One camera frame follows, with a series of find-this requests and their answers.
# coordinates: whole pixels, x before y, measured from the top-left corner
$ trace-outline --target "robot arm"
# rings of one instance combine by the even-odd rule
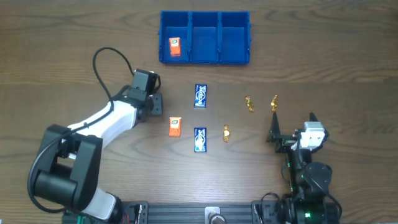
[[[153,72],[136,70],[127,94],[113,99],[113,110],[91,126],[87,124],[106,114],[111,102],[80,123],[67,128],[53,124],[47,128],[38,153],[40,160],[32,166],[34,196],[106,223],[119,223],[123,217],[120,199],[97,188],[101,152],[146,114],[162,114],[162,96],[154,93],[157,78]],[[76,128],[80,130],[65,135]],[[58,144],[52,144],[42,154],[54,139],[59,139]],[[73,167],[58,163],[59,159],[68,157],[75,160]]]

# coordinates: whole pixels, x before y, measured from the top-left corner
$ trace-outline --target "blue tray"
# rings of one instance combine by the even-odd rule
[[[159,60],[162,63],[247,64],[250,12],[162,11]],[[169,38],[179,37],[181,56],[170,55]]]

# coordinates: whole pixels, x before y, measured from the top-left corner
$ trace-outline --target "wooden surface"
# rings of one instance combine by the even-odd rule
[[[251,11],[250,64],[161,64],[157,31],[166,9]],[[164,115],[104,150],[101,188],[149,202],[251,202],[289,192],[284,155],[265,143],[278,94],[284,133],[301,128],[311,111],[330,132],[313,159],[333,168],[341,223],[397,221],[397,12],[388,0],[0,1],[0,219],[60,222],[30,202],[27,173],[49,125],[105,106],[91,59],[112,46],[133,67],[161,75]],[[115,53],[103,52],[98,70],[112,93],[131,82]],[[195,83],[208,84],[205,110],[193,109]],[[168,137],[170,116],[182,117],[181,138]],[[207,127],[207,154],[193,153],[195,126]]]

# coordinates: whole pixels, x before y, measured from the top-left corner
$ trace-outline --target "wooden table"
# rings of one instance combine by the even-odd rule
[[[251,11],[250,64],[161,64],[157,31],[167,9]],[[397,10],[387,0],[0,1],[0,219],[60,222],[30,202],[27,174],[49,125],[105,106],[91,60],[112,46],[134,68],[161,75],[164,114],[104,150],[101,188],[149,202],[250,202],[289,192],[280,176],[285,155],[266,144],[278,94],[283,133],[301,128],[311,111],[330,132],[313,160],[333,168],[341,223],[397,221]],[[131,83],[113,52],[101,53],[98,70],[112,93]],[[193,108],[195,83],[208,84],[205,110]],[[169,138],[170,116],[182,117],[181,138]],[[193,152],[195,126],[207,127],[207,154]]]

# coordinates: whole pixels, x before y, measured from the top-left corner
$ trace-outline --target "orange tic tac box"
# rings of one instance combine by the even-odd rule
[[[181,136],[181,118],[170,118],[169,127],[170,137],[180,137]]]
[[[180,56],[181,55],[181,42],[179,37],[169,39],[170,42],[170,55]]]

